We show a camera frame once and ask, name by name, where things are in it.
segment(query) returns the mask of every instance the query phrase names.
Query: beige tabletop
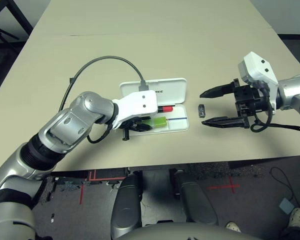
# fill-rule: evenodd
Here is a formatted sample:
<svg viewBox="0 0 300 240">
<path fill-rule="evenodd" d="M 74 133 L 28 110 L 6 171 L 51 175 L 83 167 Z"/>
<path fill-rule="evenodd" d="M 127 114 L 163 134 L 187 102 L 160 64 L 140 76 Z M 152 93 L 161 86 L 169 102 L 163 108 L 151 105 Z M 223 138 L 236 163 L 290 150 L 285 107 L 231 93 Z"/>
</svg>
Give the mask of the beige tabletop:
<svg viewBox="0 0 300 240">
<path fill-rule="evenodd" d="M 205 104 L 207 119 L 237 115 L 232 94 L 199 95 L 238 78 L 237 65 L 250 51 L 271 63 L 278 80 L 300 74 L 300 64 L 247 0 L 52 0 L 0 88 L 0 165 L 57 113 L 69 78 L 104 55 L 128 59 L 146 80 L 185 78 L 189 129 L 129 141 L 118 130 L 99 144 L 85 139 L 56 171 L 300 155 L 298 131 L 201 124 L 198 104 Z M 119 84 L 128 81 L 138 75 L 127 64 L 95 63 L 78 78 L 67 104 L 83 91 L 120 98 Z M 300 125 L 300 116 L 278 111 L 273 122 Z M 96 125 L 92 137 L 103 130 Z"/>
</svg>

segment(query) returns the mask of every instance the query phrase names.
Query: foot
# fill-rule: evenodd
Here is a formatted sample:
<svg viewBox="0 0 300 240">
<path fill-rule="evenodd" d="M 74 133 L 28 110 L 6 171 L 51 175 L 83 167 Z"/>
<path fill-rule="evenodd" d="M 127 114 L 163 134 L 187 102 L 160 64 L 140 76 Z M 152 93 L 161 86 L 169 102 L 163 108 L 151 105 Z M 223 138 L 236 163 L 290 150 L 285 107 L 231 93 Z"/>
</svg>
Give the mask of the foot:
<svg viewBox="0 0 300 240">
<path fill-rule="evenodd" d="M 299 227 L 300 228 L 300 208 L 296 207 L 290 214 L 289 227 Z"/>
<path fill-rule="evenodd" d="M 225 228 L 226 228 L 226 229 L 230 229 L 230 230 L 232 230 L 232 231 L 236 231 L 236 232 L 241 233 L 240 228 L 239 228 L 238 225 L 235 224 L 233 221 L 228 222 L 228 223 L 225 225 Z"/>
</svg>

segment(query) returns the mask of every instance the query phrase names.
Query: wall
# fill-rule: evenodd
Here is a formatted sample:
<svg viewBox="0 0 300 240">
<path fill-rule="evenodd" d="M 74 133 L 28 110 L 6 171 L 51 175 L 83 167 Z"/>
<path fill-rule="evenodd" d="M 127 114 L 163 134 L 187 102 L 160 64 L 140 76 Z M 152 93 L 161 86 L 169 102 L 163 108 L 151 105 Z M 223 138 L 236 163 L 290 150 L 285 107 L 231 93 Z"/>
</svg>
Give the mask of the wall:
<svg viewBox="0 0 300 240">
<path fill-rule="evenodd" d="M 278 34 L 300 34 L 300 0 L 250 0 Z"/>
<path fill-rule="evenodd" d="M 14 0 L 14 2 L 34 27 L 50 3 L 50 0 Z M 19 41 L 25 41 L 28 38 L 27 33 L 6 7 L 0 12 L 0 28 L 19 37 Z M 3 37 L 9 42 L 18 41 L 4 34 Z"/>
</svg>

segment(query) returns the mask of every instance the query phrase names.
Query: open case lid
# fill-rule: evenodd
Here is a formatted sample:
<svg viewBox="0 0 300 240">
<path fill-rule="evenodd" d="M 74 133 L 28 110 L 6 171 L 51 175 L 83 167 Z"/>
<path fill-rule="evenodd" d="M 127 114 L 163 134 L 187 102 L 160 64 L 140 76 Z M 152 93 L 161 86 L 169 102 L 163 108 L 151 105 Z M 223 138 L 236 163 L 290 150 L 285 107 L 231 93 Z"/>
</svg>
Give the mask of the open case lid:
<svg viewBox="0 0 300 240">
<path fill-rule="evenodd" d="M 156 92 L 158 106 L 181 104 L 186 98 L 187 80 L 185 78 L 169 78 L 146 80 L 149 90 Z M 127 81 L 119 85 L 123 97 L 139 91 L 140 81 Z"/>
</svg>

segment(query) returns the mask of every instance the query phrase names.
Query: red pen cap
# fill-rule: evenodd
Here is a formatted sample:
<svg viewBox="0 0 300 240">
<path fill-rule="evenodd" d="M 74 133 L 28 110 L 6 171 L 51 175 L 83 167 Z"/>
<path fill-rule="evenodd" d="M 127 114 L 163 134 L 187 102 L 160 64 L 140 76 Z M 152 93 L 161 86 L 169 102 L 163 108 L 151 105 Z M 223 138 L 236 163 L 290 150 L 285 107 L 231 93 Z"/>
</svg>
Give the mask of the red pen cap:
<svg viewBox="0 0 300 240">
<path fill-rule="evenodd" d="M 172 106 L 163 106 L 162 109 L 163 109 L 163 113 L 172 112 L 174 110 Z"/>
</svg>

